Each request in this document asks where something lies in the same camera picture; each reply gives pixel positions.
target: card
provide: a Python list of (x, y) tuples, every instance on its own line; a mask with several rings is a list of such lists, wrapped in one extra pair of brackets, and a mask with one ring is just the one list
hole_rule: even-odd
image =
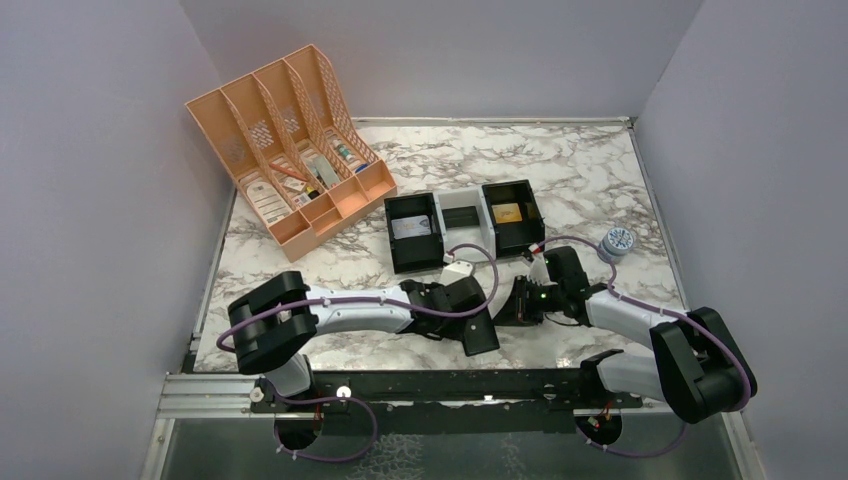
[(283, 186), (297, 193), (303, 191), (303, 187), (306, 186), (306, 182), (302, 182), (296, 178), (286, 177), (286, 179), (283, 180)]
[(521, 221), (521, 209), (518, 208), (517, 203), (492, 205), (492, 212), (495, 214), (495, 223), (514, 223)]
[(395, 240), (433, 233), (430, 229), (430, 217), (427, 215), (392, 220), (392, 232), (395, 234)]

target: white marble tabletop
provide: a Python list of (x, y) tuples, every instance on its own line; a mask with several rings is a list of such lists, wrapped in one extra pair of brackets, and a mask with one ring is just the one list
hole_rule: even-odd
[[(635, 233), (633, 252), (619, 264), (616, 285), (658, 305), (681, 308), (660, 228), (628, 130), (623, 126), (370, 126), (363, 139), (383, 157), (398, 195), (482, 183), (529, 179), (545, 217), (548, 236), (600, 239), (613, 226)], [(590, 281), (605, 280), (609, 267), (583, 246)], [(506, 301), (518, 259), (498, 262), (500, 285), (490, 306)], [(234, 372), (235, 356), (215, 347), (229, 327), (227, 305), (284, 270), (300, 270), (308, 284), (345, 289), (393, 285), (405, 278), (435, 281), (438, 272), (395, 275), (383, 208), (369, 214), (300, 260), (289, 262), (247, 203), (237, 197), (211, 293), (195, 371)], [(484, 264), (476, 278), (484, 290), (492, 274)], [(569, 321), (557, 316), (557, 320)], [(301, 350), (313, 369), (470, 369), (577, 366), (611, 348), (642, 347), (605, 330), (561, 327), (498, 327), (501, 348), (466, 357), (459, 342), (417, 335), (355, 332), (313, 338)]]

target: white wall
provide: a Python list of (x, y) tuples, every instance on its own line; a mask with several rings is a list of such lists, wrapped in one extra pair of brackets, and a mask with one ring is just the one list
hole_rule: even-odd
[(701, 0), (181, 0), (225, 81), (314, 43), (355, 116), (637, 115)]
[(772, 479), (845, 478), (848, 3), (706, 0), (636, 124), (694, 306), (760, 394)]
[(218, 84), (176, 0), (0, 7), (0, 477), (138, 477), (229, 189), (183, 106)]

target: black box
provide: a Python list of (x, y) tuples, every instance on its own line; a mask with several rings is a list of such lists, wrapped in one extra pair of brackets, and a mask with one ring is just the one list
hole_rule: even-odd
[[(483, 195), (495, 228), (495, 256), (513, 257), (524, 253), (530, 245), (545, 239), (545, 221), (536, 205), (530, 181), (492, 183), (483, 185)], [(518, 204), (521, 221), (497, 223), (494, 205)]]
[[(437, 209), (432, 193), (387, 198), (386, 228), (389, 230), (389, 246), (395, 273), (415, 272), (441, 268), (445, 246), (437, 218)], [(395, 238), (392, 220), (426, 215), (430, 221), (430, 234), (415, 237)]]

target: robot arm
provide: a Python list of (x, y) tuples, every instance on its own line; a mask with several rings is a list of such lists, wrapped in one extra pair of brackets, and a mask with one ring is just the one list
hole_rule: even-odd
[(604, 284), (589, 285), (571, 247), (535, 254), (530, 277), (517, 277), (510, 298), (495, 316), (495, 325), (532, 326), (547, 312), (562, 312), (584, 326), (613, 331), (653, 350), (653, 356), (612, 350), (587, 359), (581, 369), (596, 391), (628, 392), (669, 404), (684, 421), (697, 423), (727, 410), (742, 398), (738, 369), (715, 343), (674, 315), (685, 315), (716, 337), (741, 363), (750, 382), (756, 380), (721, 316), (710, 308), (655, 313), (613, 295)]
[[(497, 350), (500, 344), (488, 309), (461, 314), (486, 301), (473, 271), (471, 264), (456, 261), (443, 270), (439, 283), (405, 280), (400, 285), (361, 291), (309, 286), (300, 272), (283, 272), (228, 307), (239, 372), (272, 372), (284, 367), (314, 336), (359, 330), (456, 340), (468, 356)], [(280, 304), (296, 306), (250, 321)], [(428, 314), (428, 309), (456, 312), (460, 318)]]

